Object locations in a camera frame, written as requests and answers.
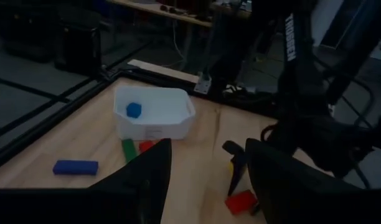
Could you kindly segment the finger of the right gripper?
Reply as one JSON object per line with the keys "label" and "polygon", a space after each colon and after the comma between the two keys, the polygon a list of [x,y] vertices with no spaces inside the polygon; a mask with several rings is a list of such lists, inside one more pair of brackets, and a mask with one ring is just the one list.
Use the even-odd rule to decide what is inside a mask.
{"label": "finger of the right gripper", "polygon": [[231,196],[245,173],[247,157],[244,148],[233,141],[225,141],[222,148],[233,156],[230,160],[233,166],[232,178],[227,194]]}

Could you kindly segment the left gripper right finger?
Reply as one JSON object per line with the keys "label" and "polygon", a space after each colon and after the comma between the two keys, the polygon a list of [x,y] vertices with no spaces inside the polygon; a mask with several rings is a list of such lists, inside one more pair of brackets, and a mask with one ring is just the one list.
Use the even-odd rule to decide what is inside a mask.
{"label": "left gripper right finger", "polygon": [[357,187],[256,139],[247,139],[245,153],[268,224],[340,224],[362,210]]}

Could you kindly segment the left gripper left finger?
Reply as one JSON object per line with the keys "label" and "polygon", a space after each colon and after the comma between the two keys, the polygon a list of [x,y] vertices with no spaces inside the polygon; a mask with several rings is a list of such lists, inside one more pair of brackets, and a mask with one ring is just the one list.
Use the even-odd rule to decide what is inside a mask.
{"label": "left gripper left finger", "polygon": [[90,188],[103,223],[160,224],[171,178],[171,139],[162,139]]}

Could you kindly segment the red block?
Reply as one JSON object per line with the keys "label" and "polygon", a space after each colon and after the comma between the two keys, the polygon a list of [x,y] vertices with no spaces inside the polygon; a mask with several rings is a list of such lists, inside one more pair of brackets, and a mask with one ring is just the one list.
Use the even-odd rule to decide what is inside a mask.
{"label": "red block", "polygon": [[138,148],[139,148],[140,153],[144,153],[148,149],[153,147],[154,145],[155,145],[154,141],[143,141],[143,142],[139,143]]}
{"label": "red block", "polygon": [[239,215],[243,212],[249,211],[257,204],[258,199],[251,192],[251,190],[245,190],[243,192],[229,196],[225,200],[225,205],[232,215]]}

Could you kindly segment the long green block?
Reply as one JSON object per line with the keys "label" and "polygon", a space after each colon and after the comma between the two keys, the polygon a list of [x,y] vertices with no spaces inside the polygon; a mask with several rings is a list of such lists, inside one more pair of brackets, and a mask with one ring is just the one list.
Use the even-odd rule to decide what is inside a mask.
{"label": "long green block", "polygon": [[134,141],[132,139],[124,139],[121,141],[121,146],[125,156],[126,163],[138,156]]}

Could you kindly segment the long blue block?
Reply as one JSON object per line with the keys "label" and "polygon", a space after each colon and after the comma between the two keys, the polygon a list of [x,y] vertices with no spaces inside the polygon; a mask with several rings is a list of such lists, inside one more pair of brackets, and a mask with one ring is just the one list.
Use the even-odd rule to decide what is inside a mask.
{"label": "long blue block", "polygon": [[52,172],[55,175],[96,175],[97,161],[58,160]]}

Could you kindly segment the white plastic storage bin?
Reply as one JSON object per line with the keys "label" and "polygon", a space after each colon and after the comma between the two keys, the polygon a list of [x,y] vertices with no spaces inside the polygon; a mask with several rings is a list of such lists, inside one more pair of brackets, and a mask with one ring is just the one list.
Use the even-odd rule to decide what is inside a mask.
{"label": "white plastic storage bin", "polygon": [[[140,117],[127,117],[126,107],[131,102],[142,105]],[[179,88],[119,85],[113,112],[116,132],[122,140],[183,139],[195,118],[190,96]]]}

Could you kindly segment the small blue block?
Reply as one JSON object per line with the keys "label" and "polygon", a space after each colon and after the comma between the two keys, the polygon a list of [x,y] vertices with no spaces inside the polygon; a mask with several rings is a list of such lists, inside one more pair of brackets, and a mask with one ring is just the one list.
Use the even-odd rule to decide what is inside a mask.
{"label": "small blue block", "polygon": [[126,107],[126,115],[130,118],[138,118],[142,113],[142,105],[139,103],[131,102]]}

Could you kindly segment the black computer tower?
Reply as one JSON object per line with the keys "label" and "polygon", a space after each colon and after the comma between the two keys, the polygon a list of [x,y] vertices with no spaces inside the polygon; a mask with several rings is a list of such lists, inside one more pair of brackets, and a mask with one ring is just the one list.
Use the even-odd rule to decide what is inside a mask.
{"label": "black computer tower", "polygon": [[62,26],[55,45],[55,68],[88,77],[98,76],[101,67],[99,28]]}

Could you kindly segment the wooden background desk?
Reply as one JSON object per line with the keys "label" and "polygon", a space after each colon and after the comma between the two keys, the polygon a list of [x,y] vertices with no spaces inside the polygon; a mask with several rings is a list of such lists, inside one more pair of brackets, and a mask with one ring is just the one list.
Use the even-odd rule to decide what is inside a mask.
{"label": "wooden background desk", "polygon": [[[160,4],[158,2],[151,2],[151,3],[143,3],[143,2],[136,2],[132,0],[106,0],[108,3],[112,3],[119,6],[125,6],[132,9],[144,11],[144,12],[150,12],[152,14],[168,17],[171,19],[177,19],[179,21],[188,22],[190,24],[196,24],[202,27],[212,27],[212,19],[213,16],[207,16],[206,19],[197,19],[197,14],[194,14],[193,12],[186,12],[182,9],[175,8],[174,10],[176,12],[169,12],[170,8],[173,8],[173,6],[166,6],[163,4]],[[226,14],[226,15],[233,15],[233,8],[231,8],[229,5],[223,5],[223,4],[217,4],[213,2],[210,4],[207,15],[209,12],[214,12],[218,14]],[[239,9],[235,15],[238,18],[241,19],[247,19],[250,17],[251,12]]]}

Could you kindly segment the silver corner bracket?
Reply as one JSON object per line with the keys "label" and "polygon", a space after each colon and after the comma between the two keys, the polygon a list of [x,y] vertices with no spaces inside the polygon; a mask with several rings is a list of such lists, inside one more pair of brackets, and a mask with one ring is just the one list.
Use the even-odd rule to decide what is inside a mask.
{"label": "silver corner bracket", "polygon": [[212,78],[207,73],[198,72],[197,74],[199,76],[199,79],[195,84],[194,91],[206,95],[210,90]]}

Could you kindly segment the black aluminium table frame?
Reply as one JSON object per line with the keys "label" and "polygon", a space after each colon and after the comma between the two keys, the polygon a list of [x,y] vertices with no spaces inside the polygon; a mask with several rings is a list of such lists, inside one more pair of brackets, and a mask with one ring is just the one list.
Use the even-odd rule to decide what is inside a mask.
{"label": "black aluminium table frame", "polygon": [[24,134],[2,147],[0,149],[0,167],[22,152],[33,142],[48,133],[51,129],[55,128],[100,92],[110,87],[112,83],[119,78],[127,78],[158,87],[178,87],[185,90],[191,96],[196,96],[214,103],[231,106],[270,118],[278,117],[278,107],[275,103],[275,95],[273,93],[261,92],[258,93],[254,99],[247,100],[246,102],[241,102],[240,100],[230,101],[218,93],[218,88],[216,86],[214,86],[208,93],[199,93],[195,91],[194,88],[199,80],[199,77],[195,75],[181,73],[176,70],[172,75],[167,75],[163,72],[154,72],[133,65],[128,68],[119,69],[109,80],[100,80],[96,86],[89,89],[75,100],[69,101],[56,113],[45,118],[39,124],[28,129]]}

